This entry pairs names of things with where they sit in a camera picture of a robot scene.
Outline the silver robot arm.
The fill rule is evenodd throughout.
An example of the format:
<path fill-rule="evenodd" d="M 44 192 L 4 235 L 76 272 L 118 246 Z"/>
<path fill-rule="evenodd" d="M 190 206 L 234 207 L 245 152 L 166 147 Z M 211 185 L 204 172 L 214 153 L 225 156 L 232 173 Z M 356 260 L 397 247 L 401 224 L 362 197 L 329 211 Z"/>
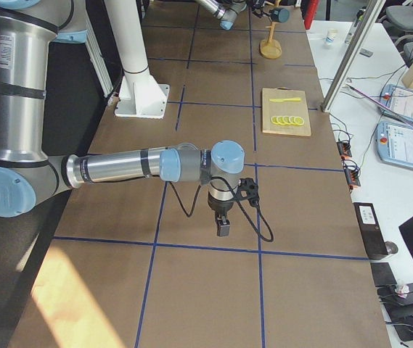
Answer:
<path fill-rule="evenodd" d="M 239 14 L 249 9 L 255 16 L 261 18 L 269 16 L 264 11 L 265 1 L 215 1 L 215 0 L 195 0 L 201 7 L 211 13 L 220 21 L 220 27 L 224 30 L 230 30 L 234 26 L 235 20 Z"/>
<path fill-rule="evenodd" d="M 84 1 L 0 1 L 0 217 L 11 218 L 85 183 L 158 177 L 208 185 L 217 234 L 239 200 L 243 148 L 188 143 L 113 154 L 47 156 L 42 149 L 49 45 L 81 44 L 88 33 Z"/>

